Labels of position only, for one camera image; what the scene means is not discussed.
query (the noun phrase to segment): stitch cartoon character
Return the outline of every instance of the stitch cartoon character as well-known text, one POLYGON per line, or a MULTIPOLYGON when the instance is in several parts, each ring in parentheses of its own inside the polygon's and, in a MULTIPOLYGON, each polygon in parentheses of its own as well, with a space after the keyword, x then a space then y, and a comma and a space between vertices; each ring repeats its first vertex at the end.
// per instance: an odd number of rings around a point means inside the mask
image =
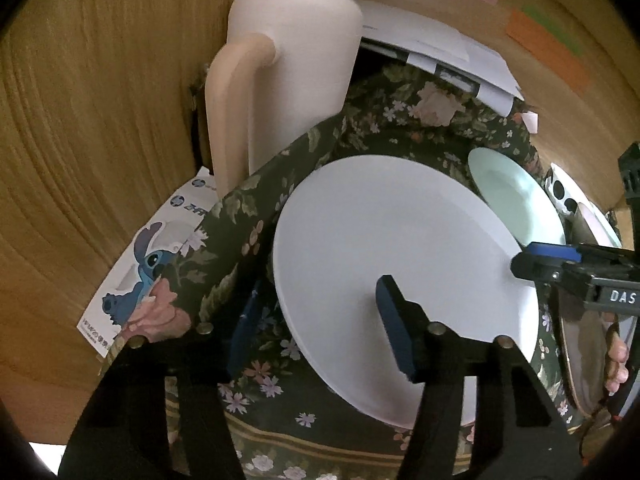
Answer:
POLYGON ((140 281, 136 283, 133 290, 121 296, 107 294, 102 298, 102 310, 105 314, 109 314, 113 324, 124 326, 136 305, 160 276, 164 266, 174 257, 171 251, 165 250, 146 253, 152 238, 161 227, 162 222, 155 222, 142 229, 133 243, 133 255, 138 262, 140 277, 140 281))

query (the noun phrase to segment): white paper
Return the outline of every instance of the white paper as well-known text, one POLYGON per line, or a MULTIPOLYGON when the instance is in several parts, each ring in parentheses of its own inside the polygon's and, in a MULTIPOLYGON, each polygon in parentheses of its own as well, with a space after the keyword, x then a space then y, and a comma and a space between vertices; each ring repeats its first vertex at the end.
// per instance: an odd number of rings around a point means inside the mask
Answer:
POLYGON ((476 97, 502 117, 508 116, 513 108, 511 94, 486 82, 480 84, 476 97))
POLYGON ((468 62, 462 35, 445 23, 370 0, 355 0, 364 17, 362 35, 447 62, 468 62))
POLYGON ((145 259, 151 253, 161 260, 172 258, 217 201, 216 181, 207 168, 201 168, 196 177, 178 188, 136 233, 78 322, 80 333, 102 357, 107 355, 114 338, 130 316, 130 306, 135 307, 137 298, 151 287, 153 278, 144 272, 149 269, 143 267, 145 259), (138 243, 139 257, 136 259, 134 247, 138 237, 140 241, 148 241, 138 243), (105 305, 109 305, 111 315, 105 312, 105 305))
POLYGON ((424 56, 423 54, 416 54, 410 52, 406 59, 407 64, 420 68, 430 74, 436 73, 436 66, 438 62, 433 57, 424 56))
POLYGON ((530 134, 536 134, 538 132, 538 114, 535 112, 524 112, 522 114, 522 121, 527 127, 530 134))
MULTIPOLYGON (((524 100, 520 86, 511 74, 507 63, 495 50, 460 34, 449 25, 420 14, 368 0, 356 0, 356 2, 360 5, 364 16, 362 28, 364 38, 430 57, 479 83, 489 83, 511 96, 524 100)), ((430 70, 432 61, 412 56, 407 62, 433 73, 433 70, 430 70)), ((500 96, 499 92, 492 88, 485 88, 483 94, 492 102, 498 103, 501 110, 498 113, 504 111, 506 97, 500 96)))

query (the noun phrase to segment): black bracket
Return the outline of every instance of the black bracket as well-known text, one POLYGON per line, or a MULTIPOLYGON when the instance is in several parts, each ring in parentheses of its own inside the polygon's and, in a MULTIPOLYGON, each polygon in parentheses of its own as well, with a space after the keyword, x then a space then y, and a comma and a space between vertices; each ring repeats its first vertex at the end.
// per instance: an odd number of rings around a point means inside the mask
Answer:
POLYGON ((398 367, 424 383, 398 480, 452 478, 465 376, 478 377, 476 437, 470 468, 457 479, 564 480, 580 472, 578 443, 510 337, 460 337, 406 301, 389 275, 378 280, 376 303, 398 367))

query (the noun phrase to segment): light blue plate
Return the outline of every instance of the light blue plate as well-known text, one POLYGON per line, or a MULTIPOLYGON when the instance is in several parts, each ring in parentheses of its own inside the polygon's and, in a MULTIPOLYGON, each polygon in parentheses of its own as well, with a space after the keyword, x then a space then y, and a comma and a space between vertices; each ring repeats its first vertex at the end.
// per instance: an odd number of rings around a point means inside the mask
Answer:
POLYGON ((529 173, 487 148, 472 150, 468 162, 482 198, 520 244, 565 243, 556 208, 529 173))

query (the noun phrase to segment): screw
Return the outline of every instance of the screw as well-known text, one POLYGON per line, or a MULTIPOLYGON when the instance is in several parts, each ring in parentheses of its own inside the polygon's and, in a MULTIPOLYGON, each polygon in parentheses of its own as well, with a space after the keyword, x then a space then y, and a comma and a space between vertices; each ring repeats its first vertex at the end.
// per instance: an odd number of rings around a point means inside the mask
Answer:
POLYGON ((447 327, 437 321, 429 323, 427 330, 433 335, 442 335, 447 331, 447 327))
POLYGON ((513 339, 511 339, 508 335, 499 335, 497 338, 495 338, 495 340, 497 341, 498 345, 505 349, 513 348, 513 345, 515 345, 513 339))
POLYGON ((196 332, 200 335, 207 335, 213 332, 213 325, 211 323, 200 323, 196 327, 196 332))
POLYGON ((143 335, 135 335, 127 341, 129 348, 140 348, 143 344, 147 343, 146 337, 143 335))

